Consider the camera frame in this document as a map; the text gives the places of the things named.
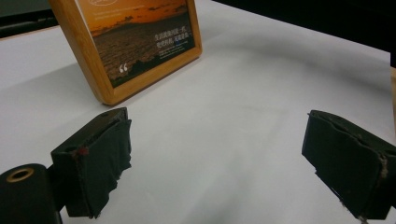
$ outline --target black tape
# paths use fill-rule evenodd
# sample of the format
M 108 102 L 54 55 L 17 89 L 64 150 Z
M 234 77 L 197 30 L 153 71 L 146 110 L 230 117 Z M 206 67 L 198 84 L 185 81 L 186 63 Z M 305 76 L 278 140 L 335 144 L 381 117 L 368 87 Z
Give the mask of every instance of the black tape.
M 394 202 L 396 147 L 333 114 L 311 111 L 303 155 L 360 219 L 385 219 Z
M 0 175 L 0 223 L 62 223 L 45 166 L 26 164 Z
M 1 224 L 60 224 L 70 217 L 98 217 L 131 167 L 131 121 L 126 108 L 107 111 L 51 152 L 53 165 L 27 164 L 0 175 Z

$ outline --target white surface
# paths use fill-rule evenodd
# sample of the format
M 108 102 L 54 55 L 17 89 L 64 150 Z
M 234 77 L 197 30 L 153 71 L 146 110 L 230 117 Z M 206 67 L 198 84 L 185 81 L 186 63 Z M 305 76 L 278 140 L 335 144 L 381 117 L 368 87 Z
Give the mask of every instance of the white surface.
M 359 223 L 301 155 L 311 109 L 396 144 L 389 54 L 209 1 L 204 53 L 118 107 L 132 169 L 97 219 L 64 223 Z M 97 114 L 60 28 L 0 40 L 0 173 L 35 162 Z M 394 223 L 390 210 L 385 221 Z

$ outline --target wooden frame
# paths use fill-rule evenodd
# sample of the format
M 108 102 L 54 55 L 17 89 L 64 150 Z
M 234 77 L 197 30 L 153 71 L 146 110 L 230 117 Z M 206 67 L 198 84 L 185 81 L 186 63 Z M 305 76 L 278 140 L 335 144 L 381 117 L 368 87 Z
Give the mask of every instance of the wooden frame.
M 202 53 L 193 0 L 49 2 L 94 95 L 106 105 L 142 91 Z M 160 18 L 153 11 L 161 7 L 173 14 Z

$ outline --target printed picture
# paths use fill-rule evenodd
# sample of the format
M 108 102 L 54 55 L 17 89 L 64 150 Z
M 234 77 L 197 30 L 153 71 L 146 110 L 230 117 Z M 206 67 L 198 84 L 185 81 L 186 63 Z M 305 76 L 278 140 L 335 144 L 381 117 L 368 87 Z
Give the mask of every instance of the printed picture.
M 113 88 L 193 49 L 186 0 L 76 0 Z

